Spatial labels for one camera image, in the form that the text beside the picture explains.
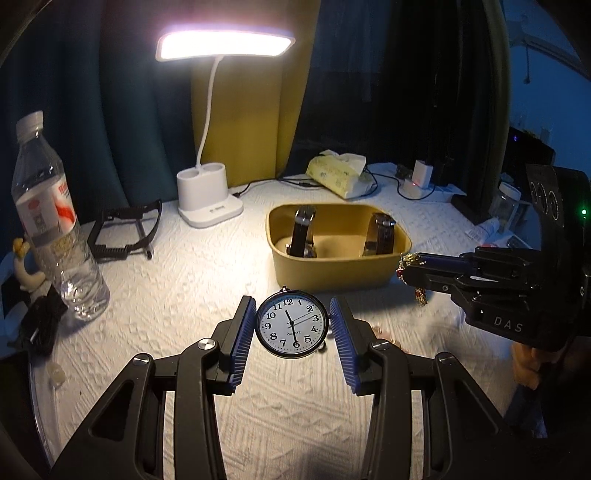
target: watch face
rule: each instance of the watch face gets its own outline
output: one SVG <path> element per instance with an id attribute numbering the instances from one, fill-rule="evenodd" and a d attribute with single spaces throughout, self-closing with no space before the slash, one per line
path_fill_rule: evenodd
<path id="1" fill-rule="evenodd" d="M 314 352 L 326 337 L 328 314 L 317 298 L 286 290 L 266 299 L 256 317 L 256 336 L 274 355 L 300 358 Z"/>

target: teal curtain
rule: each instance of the teal curtain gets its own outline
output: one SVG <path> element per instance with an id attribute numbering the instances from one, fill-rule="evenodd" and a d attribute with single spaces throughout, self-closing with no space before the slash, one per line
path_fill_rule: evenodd
<path id="1" fill-rule="evenodd" d="M 22 235 L 11 197 L 15 124 L 43 110 L 82 222 L 105 208 L 177 197 L 194 164 L 191 64 L 154 59 L 157 0 L 60 0 L 0 67 L 0 255 Z"/>

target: bottle cap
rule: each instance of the bottle cap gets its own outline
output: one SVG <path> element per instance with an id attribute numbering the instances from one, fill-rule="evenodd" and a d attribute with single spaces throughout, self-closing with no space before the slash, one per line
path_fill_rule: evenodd
<path id="1" fill-rule="evenodd" d="M 41 128 L 43 128 L 43 111 L 29 113 L 17 122 L 17 140 L 21 141 Z"/>
<path id="2" fill-rule="evenodd" d="M 521 192 L 504 181 L 499 185 L 499 190 L 516 202 L 521 200 Z"/>

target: yellow bin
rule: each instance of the yellow bin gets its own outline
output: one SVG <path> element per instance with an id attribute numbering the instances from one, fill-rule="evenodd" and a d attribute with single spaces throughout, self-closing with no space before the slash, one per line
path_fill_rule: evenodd
<path id="1" fill-rule="evenodd" d="M 376 212 L 370 205 L 317 203 L 313 222 L 317 258 L 291 257 L 285 247 L 291 242 L 296 210 L 301 204 L 281 205 L 267 215 L 267 242 L 273 252 L 275 276 L 279 285 L 311 293 L 358 290 L 388 284 L 401 254 L 412 242 L 398 224 L 394 252 L 363 257 L 369 221 Z"/>

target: dark curtain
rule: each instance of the dark curtain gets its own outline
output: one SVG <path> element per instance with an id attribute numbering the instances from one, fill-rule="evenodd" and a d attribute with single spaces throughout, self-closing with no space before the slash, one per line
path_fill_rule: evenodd
<path id="1" fill-rule="evenodd" d="M 60 0 L 25 30 L 0 68 L 0 255 L 22 228 L 11 197 L 15 124 L 44 112 L 80 221 L 105 208 L 177 197 L 194 163 L 190 68 L 154 59 L 165 2 Z"/>
<path id="2" fill-rule="evenodd" d="M 368 163 L 426 160 L 436 183 L 482 190 L 493 128 L 482 3 L 323 0 L 318 22 L 286 173 L 330 148 Z"/>

